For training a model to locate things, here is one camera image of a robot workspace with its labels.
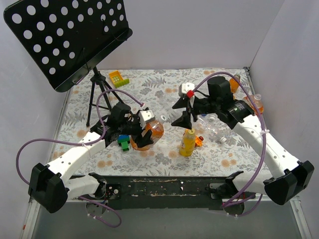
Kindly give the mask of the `orange juice bottle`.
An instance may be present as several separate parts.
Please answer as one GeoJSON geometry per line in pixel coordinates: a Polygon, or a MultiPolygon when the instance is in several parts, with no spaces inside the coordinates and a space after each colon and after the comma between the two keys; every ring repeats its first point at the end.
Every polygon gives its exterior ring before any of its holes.
{"type": "Polygon", "coordinates": [[[229,80],[229,84],[230,84],[230,90],[231,92],[234,94],[237,92],[238,88],[239,88],[239,84],[238,81],[240,82],[241,80],[241,76],[239,74],[235,74],[234,75],[235,78],[231,78],[229,80]]]}

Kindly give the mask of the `crushed orange label bottle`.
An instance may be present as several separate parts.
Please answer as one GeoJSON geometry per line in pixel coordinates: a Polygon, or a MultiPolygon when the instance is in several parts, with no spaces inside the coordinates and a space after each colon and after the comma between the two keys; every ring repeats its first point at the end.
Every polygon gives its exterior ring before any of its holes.
{"type": "MultiPolygon", "coordinates": [[[[261,98],[262,98],[261,94],[250,95],[249,97],[253,100],[253,103],[255,104],[255,106],[259,110],[260,114],[262,115],[263,111],[264,111],[264,106],[263,106],[263,103],[261,101],[261,98]]],[[[252,103],[249,100],[248,96],[245,96],[243,98],[243,101],[245,101],[254,110],[255,114],[257,114],[257,111],[254,108],[254,106],[252,105],[252,103]]]]}

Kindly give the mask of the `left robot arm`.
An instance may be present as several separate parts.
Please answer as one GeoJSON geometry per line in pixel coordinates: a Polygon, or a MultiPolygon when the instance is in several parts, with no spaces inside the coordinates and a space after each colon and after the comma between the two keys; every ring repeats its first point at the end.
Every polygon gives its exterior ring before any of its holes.
{"type": "Polygon", "coordinates": [[[28,189],[30,197],[50,213],[60,210],[68,199],[83,195],[104,198],[107,190],[104,177],[96,173],[78,178],[72,178],[72,175],[92,156],[117,141],[120,135],[130,135],[138,147],[152,145],[152,132],[146,126],[154,120],[155,115],[149,108],[133,114],[130,106],[117,103],[75,147],[46,165],[39,163],[33,167],[28,189]]]}

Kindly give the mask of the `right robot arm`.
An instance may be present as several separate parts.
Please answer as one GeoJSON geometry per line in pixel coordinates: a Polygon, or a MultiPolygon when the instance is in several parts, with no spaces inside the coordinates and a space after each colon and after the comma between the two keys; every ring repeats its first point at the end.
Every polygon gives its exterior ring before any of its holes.
{"type": "Polygon", "coordinates": [[[224,206],[234,205],[234,199],[244,192],[267,195],[276,204],[283,205],[304,190],[314,166],[291,155],[265,129],[260,115],[255,114],[246,102],[233,98],[230,84],[222,73],[213,74],[204,81],[209,94],[202,99],[195,96],[198,87],[193,83],[180,85],[180,98],[173,109],[185,110],[172,126],[191,129],[192,122],[197,121],[199,115],[216,114],[260,156],[260,164],[254,174],[238,171],[214,190],[221,196],[231,197],[224,206]]]}

